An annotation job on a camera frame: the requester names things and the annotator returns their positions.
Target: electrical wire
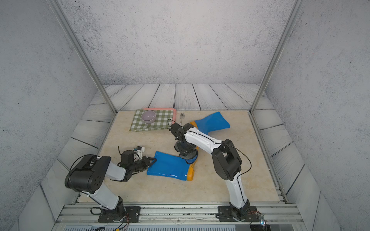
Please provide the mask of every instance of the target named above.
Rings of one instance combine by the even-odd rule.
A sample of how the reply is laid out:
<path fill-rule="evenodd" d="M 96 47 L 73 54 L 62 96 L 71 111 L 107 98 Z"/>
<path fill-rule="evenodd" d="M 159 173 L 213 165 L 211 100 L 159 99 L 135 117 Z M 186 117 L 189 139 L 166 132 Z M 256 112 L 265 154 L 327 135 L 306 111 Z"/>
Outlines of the electrical wire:
<path fill-rule="evenodd" d="M 134 152 L 134 154 L 138 157 L 138 160 L 140 160 L 139 154 L 137 152 Z"/>
<path fill-rule="evenodd" d="M 240 183 L 239 183 L 239 177 L 240 177 L 241 175 L 243 175 L 243 174 L 245 174 L 245 173 L 249 172 L 249 171 L 252 169 L 252 162 L 251 162 L 251 161 L 250 161 L 250 159 L 247 157 L 247 155 L 246 155 L 246 154 L 244 154 L 242 151 L 240 151 L 238 148 L 236 148 L 236 147 L 234 147 L 234 146 L 232 146 L 232 145 L 229 145 L 229 144 L 227 144 L 227 143 L 215 143 L 211 138 L 209 138 L 209 137 L 207 137 L 207 136 L 204 136 L 204 135 L 202 135 L 202 134 L 199 134 L 199 133 L 196 133 L 196 132 L 193 132 L 193 131 L 189 131 L 189 130 L 188 130 L 187 132 L 192 132 L 192 133 L 195 133 L 195 134 L 197 134 L 197 135 L 203 136 L 203 137 L 205 137 L 205 138 L 209 139 L 212 143 L 217 144 L 217 145 L 227 145 L 227 146 L 229 146 L 229 147 L 233 147 L 233 148 L 235 148 L 236 150 L 238 150 L 241 154 L 243 154 L 243 156 L 245 156 L 245 157 L 247 158 L 247 160 L 249 161 L 249 164 L 250 164 L 249 169 L 248 169 L 248 170 L 246 170 L 245 172 L 243 172 L 242 174 L 238 175 L 238 176 L 236 177 L 236 179 L 237 179 L 237 182 L 238 182 L 238 186 L 239 186 L 240 194 L 241 194 L 241 196 L 242 196 L 242 200 L 243 200 L 243 202 L 248 206 L 248 209 L 249 209 L 249 211 L 250 211 L 250 213 L 248 213 L 248 214 L 249 214 L 249 215 L 251 215 L 253 212 L 257 212 L 257 213 L 261 214 L 258 210 L 254 210 L 254 211 L 252 211 L 252 210 L 250 209 L 250 207 L 249 207 L 248 203 L 244 200 L 242 187 L 240 186 Z"/>
<path fill-rule="evenodd" d="M 204 136 L 204 135 L 202 135 L 202 134 L 199 134 L 199 133 L 196 133 L 196 132 L 192 132 L 192 133 L 195 133 L 195 134 L 197 134 L 197 135 L 200 135 L 200 136 L 203 136 L 203 137 L 205 137 L 205 138 L 207 138 L 207 139 L 209 139 L 212 143 L 214 143 L 214 144 L 217 144 L 217 145 L 223 145 L 224 143 L 215 143 L 211 138 L 209 138 L 209 137 L 207 137 L 207 136 Z M 245 172 L 243 172 L 242 174 L 240 174 L 239 176 L 237 176 L 236 177 L 236 179 L 238 179 L 241 175 L 243 175 L 243 174 L 245 174 L 245 173 L 247 173 L 247 172 L 249 172 L 251 169 L 252 169 L 252 162 L 250 161 L 250 159 L 247 157 L 247 155 L 246 154 L 244 154 L 242 151 L 240 151 L 238 148 L 236 148 L 236 147 L 234 147 L 234 146 L 232 146 L 232 145 L 228 145 L 227 143 L 225 143 L 225 145 L 227 145 L 227 146 L 229 146 L 229 147 L 233 147 L 233 148 L 235 148 L 236 150 L 238 150 L 241 154 L 243 154 L 247 159 L 248 159 L 248 161 L 249 161 L 249 163 L 250 163 L 250 167 L 249 167 L 249 169 L 247 170 L 247 171 L 245 171 Z M 239 185 L 239 189 L 240 189 L 240 194 L 242 195 L 242 199 L 243 199 L 243 202 L 244 203 L 247 203 L 245 200 L 244 200 L 244 197 L 243 197 L 243 191 L 242 191 L 242 187 L 240 186 L 240 183 L 239 183 L 239 180 L 237 180 L 238 181 L 238 185 Z"/>
<path fill-rule="evenodd" d="M 125 226 L 123 226 L 122 228 L 120 228 L 121 226 L 122 226 L 122 224 L 123 224 L 123 222 L 125 221 L 125 217 L 126 217 L 126 224 L 125 224 Z M 127 230 L 127 228 L 128 228 L 128 223 L 130 222 L 130 219 L 129 219 L 129 217 L 128 217 L 128 213 L 126 213 L 126 215 L 123 217 L 124 219 L 123 219 L 123 221 L 122 221 L 122 223 L 117 227 L 117 228 L 115 228 L 115 229 L 113 229 L 113 231 L 116 231 L 116 230 L 122 230 L 122 229 L 124 229 L 124 228 L 126 228 L 125 230 Z"/>
<path fill-rule="evenodd" d="M 68 172 L 68 181 L 71 183 L 71 187 L 72 188 L 74 188 L 73 187 L 73 184 L 72 184 L 72 181 L 71 181 L 71 171 L 72 171 L 72 167 L 73 167 L 73 165 L 79 160 L 79 159 L 81 159 L 82 157 L 85 157 L 85 156 L 97 156 L 97 157 L 100 157 L 100 156 L 98 156 L 98 155 L 94 155 L 94 154 L 87 154 L 87 155 L 83 155 L 83 156 L 80 156 L 79 158 L 77 158 L 74 162 L 73 162 L 73 164 L 71 165 L 71 167 L 70 167 L 70 169 L 69 169 L 69 172 Z M 105 207 L 105 206 L 103 206 L 103 205 L 101 205 L 99 202 L 97 202 L 96 200 L 94 200 L 92 197 L 90 197 L 93 201 L 95 201 L 98 205 L 100 205 L 101 207 L 103 207 L 103 208 L 106 208 L 106 209 L 108 209 L 107 207 Z"/>
<path fill-rule="evenodd" d="M 172 120 L 172 121 L 174 121 L 174 120 L 173 120 L 173 119 L 168 119 L 168 120 L 167 120 L 167 124 L 168 124 L 168 126 L 170 126 L 170 127 L 171 127 L 171 125 L 170 125 L 170 124 L 169 124 L 169 122 L 168 122 L 169 120 Z"/>
<path fill-rule="evenodd" d="M 99 228 L 95 229 L 94 231 L 99 231 L 99 230 L 105 230 L 105 227 L 99 227 Z"/>
<path fill-rule="evenodd" d="M 99 210 L 100 210 L 100 207 L 92 207 L 92 208 L 90 209 L 90 213 L 91 213 L 92 215 L 100 215 L 100 213 L 93 213 L 93 208 L 94 208 L 94 209 L 99 209 Z"/>
<path fill-rule="evenodd" d="M 233 215 L 229 215 L 229 216 L 220 216 L 220 214 L 216 214 L 215 216 L 217 219 L 220 219 L 220 218 L 227 218 L 227 217 L 233 217 Z"/>

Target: pink tray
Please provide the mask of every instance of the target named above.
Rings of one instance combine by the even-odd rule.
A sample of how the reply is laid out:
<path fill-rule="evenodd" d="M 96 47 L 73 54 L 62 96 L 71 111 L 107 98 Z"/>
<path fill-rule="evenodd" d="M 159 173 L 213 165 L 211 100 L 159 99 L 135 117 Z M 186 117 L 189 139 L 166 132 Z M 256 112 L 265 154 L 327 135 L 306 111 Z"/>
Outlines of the pink tray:
<path fill-rule="evenodd" d="M 167 111 L 173 111 L 172 112 L 172 119 L 174 121 L 176 121 L 176 109 L 175 108 L 143 108 L 143 110 L 153 110 L 153 111 L 156 111 L 156 110 L 167 110 Z"/>

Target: beige marble tabletop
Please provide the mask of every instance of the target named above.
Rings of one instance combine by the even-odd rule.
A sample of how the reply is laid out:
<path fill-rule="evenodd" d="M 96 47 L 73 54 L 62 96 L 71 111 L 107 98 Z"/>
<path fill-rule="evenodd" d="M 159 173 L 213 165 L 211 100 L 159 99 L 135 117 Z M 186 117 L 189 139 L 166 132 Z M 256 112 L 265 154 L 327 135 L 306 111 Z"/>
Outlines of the beige marble tabletop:
<path fill-rule="evenodd" d="M 216 111 L 178 111 L 185 113 L 182 124 L 202 119 Z M 230 128 L 210 132 L 209 135 L 220 140 L 229 139 L 235 147 L 242 150 L 252 162 L 252 169 L 241 176 L 244 191 L 250 201 L 279 201 L 264 156 L 257 141 L 247 111 L 220 111 L 229 122 Z M 129 131 L 134 111 L 120 111 L 103 145 L 100 156 L 111 156 L 112 162 L 121 161 L 121 152 L 136 146 L 145 147 L 144 155 L 154 157 L 156 151 L 176 155 L 175 138 L 168 130 L 145 132 Z M 249 169 L 248 160 L 240 153 L 242 172 Z M 169 177 L 148 176 L 146 171 L 133 175 L 128 182 L 105 179 L 107 187 L 125 202 L 227 202 L 229 193 L 225 181 L 213 168 L 212 157 L 199 150 L 192 181 L 182 181 Z M 91 202 L 82 195 L 79 202 Z"/>

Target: purple bowl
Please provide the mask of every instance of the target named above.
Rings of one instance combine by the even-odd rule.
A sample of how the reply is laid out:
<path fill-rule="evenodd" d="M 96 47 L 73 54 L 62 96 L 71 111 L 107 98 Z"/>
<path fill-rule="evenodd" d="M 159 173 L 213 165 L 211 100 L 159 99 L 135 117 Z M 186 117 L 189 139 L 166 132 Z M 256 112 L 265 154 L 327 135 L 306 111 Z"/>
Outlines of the purple bowl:
<path fill-rule="evenodd" d="M 153 123 L 155 121 L 155 112 L 154 111 L 144 111 L 141 114 L 141 120 L 144 123 Z"/>

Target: gray textured wall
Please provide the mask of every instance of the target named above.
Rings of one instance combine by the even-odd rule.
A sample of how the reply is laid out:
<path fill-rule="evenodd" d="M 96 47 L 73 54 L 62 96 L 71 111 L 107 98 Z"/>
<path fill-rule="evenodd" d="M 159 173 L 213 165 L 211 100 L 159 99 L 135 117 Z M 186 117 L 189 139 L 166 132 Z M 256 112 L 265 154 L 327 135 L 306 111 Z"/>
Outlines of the gray textured wall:
<path fill-rule="evenodd" d="M 45 0 L 1 1 L 0 70 L 0 230 L 8 230 L 97 89 Z"/>
<path fill-rule="evenodd" d="M 370 1 L 307 0 L 267 87 L 344 230 L 370 227 Z"/>
<path fill-rule="evenodd" d="M 59 0 L 104 84 L 257 83 L 294 0 Z"/>

